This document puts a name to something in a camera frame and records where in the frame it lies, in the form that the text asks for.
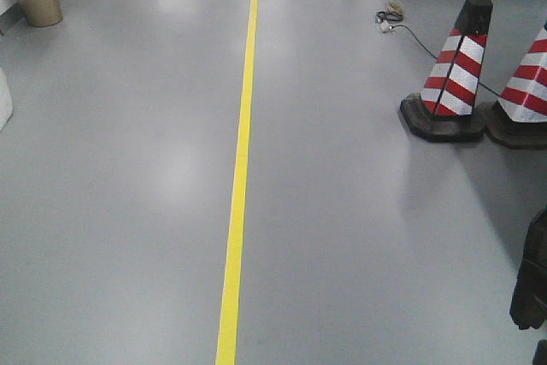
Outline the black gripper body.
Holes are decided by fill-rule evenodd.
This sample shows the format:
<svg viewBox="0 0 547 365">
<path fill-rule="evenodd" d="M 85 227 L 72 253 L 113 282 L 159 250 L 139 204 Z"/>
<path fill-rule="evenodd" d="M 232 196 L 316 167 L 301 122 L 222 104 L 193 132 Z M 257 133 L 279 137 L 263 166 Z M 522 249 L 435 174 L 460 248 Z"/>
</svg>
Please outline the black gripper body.
<svg viewBox="0 0 547 365">
<path fill-rule="evenodd" d="M 546 209 L 528 227 L 509 315 L 520 330 L 546 322 Z"/>
</svg>

